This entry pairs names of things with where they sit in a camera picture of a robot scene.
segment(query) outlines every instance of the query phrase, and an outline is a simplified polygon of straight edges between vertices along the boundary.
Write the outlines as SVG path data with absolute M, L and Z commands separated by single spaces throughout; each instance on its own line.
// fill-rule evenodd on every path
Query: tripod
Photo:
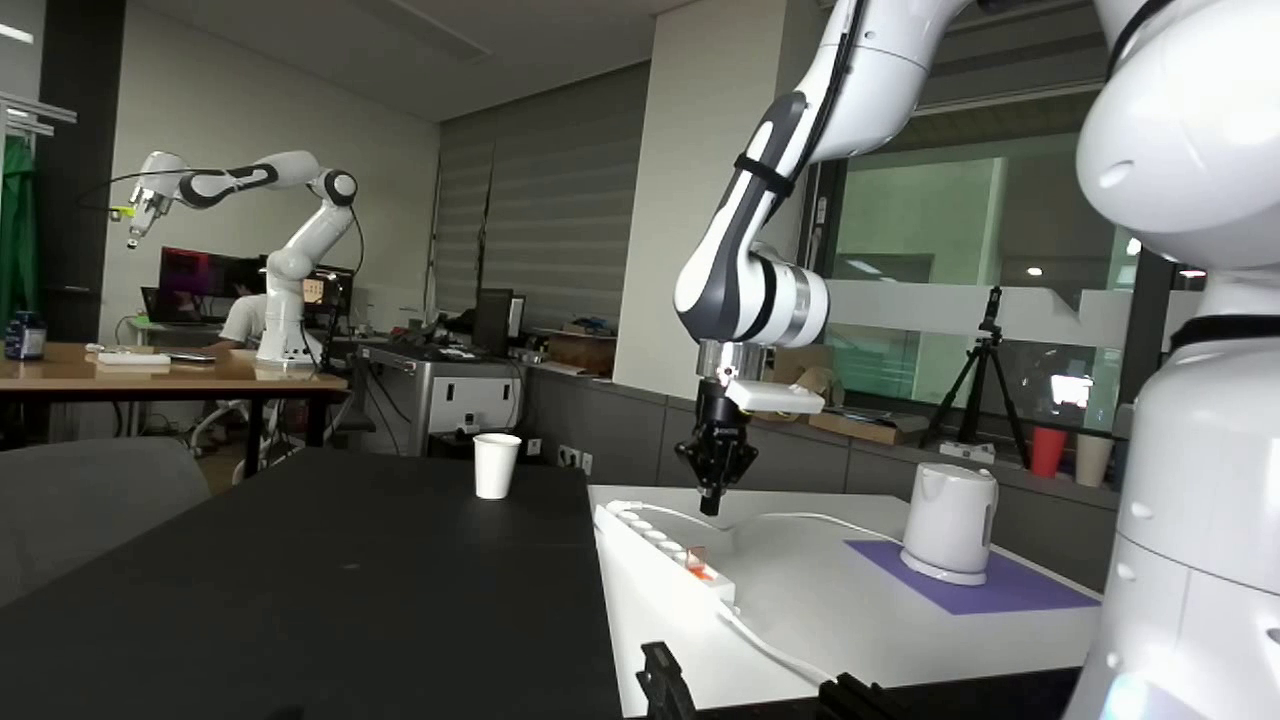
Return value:
M 966 361 L 959 378 L 952 380 L 944 405 L 937 405 L 937 413 L 929 417 L 919 449 L 929 449 L 937 440 L 937 434 L 944 428 L 948 413 L 957 409 L 957 392 L 966 388 L 966 378 L 973 378 L 973 383 L 967 383 L 967 405 L 966 405 L 957 440 L 959 446 L 975 440 L 975 421 L 980 421 L 980 405 L 986 405 L 986 380 L 989 380 L 989 367 L 998 367 L 998 383 L 1000 383 L 1000 400 L 1003 400 L 1003 421 L 1008 421 L 1012 446 L 1018 446 L 1026 468 L 1033 468 L 1033 451 L 1029 451 L 1026 428 L 1018 421 L 1018 409 L 1012 409 L 1012 396 L 1008 396 L 1008 380 L 1003 380 L 1003 367 L 1000 367 L 1003 334 L 1000 334 L 998 318 L 1000 318 L 1000 289 L 989 292 L 989 313 L 975 325 L 980 330 L 975 344 L 967 350 L 967 361 Z

